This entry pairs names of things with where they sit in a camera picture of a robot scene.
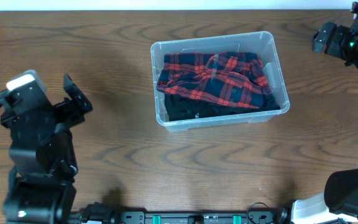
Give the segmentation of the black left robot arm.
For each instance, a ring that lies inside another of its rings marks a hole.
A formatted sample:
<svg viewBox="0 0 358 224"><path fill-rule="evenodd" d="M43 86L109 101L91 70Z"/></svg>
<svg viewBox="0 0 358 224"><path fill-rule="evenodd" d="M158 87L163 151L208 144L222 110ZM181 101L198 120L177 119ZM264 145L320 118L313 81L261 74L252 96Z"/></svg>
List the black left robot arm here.
<svg viewBox="0 0 358 224"><path fill-rule="evenodd" d="M3 205L7 223L65 223L76 195L78 173L70 129L93 106L64 74L67 97L51 104L34 70L25 71L0 92L1 125L10 130L9 190Z"/></svg>

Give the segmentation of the black garment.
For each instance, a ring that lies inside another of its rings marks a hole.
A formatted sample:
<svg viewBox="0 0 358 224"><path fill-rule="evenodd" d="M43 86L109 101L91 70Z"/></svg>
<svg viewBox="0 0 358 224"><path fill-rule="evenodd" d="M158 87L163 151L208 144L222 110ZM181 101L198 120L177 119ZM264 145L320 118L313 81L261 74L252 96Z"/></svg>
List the black garment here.
<svg viewBox="0 0 358 224"><path fill-rule="evenodd" d="M280 110L280 106L276 103L273 95L256 94L251 103L256 103L257 109L222 106L206 101L183 98L179 95L165 95L164 101L169 121Z"/></svg>

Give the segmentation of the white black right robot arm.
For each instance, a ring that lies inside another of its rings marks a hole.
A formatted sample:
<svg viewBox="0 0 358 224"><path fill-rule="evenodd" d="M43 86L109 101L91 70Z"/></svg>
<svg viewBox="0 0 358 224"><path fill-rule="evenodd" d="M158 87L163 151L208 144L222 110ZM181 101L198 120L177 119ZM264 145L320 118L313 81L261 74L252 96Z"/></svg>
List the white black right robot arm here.
<svg viewBox="0 0 358 224"><path fill-rule="evenodd" d="M326 19L350 22L344 11L295 11L278 41L291 107L277 123L271 157L282 170L278 200L295 201L293 223L329 221L327 180L358 165L358 72L312 52L309 42Z"/></svg>

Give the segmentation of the red navy plaid shirt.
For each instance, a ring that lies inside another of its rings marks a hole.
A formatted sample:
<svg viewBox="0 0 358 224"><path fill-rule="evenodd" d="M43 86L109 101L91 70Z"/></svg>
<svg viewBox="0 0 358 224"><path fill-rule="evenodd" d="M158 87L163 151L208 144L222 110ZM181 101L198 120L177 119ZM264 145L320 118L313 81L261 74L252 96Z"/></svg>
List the red navy plaid shirt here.
<svg viewBox="0 0 358 224"><path fill-rule="evenodd" d="M251 52L164 55L157 91L234 108L261 109L272 94L260 57Z"/></svg>

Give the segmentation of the clear plastic storage bin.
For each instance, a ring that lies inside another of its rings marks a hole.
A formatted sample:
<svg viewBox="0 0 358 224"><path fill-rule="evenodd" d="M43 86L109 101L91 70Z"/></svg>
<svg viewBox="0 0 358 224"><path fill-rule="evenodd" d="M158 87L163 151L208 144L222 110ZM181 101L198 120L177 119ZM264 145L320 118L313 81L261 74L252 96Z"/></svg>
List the clear plastic storage bin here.
<svg viewBox="0 0 358 224"><path fill-rule="evenodd" d="M164 66L164 56L166 54L220 54L223 52L252 52L257 54L262 61L263 73L267 77L272 95L280 106L280 109L229 116L170 121L164 104L165 95L157 91L157 81ZM266 122L276 115L286 113L290 109L290 101L275 41L273 35L267 31L156 42L150 48L150 56L154 83L155 116L158 124L165 127L167 131L175 132L208 126Z"/></svg>

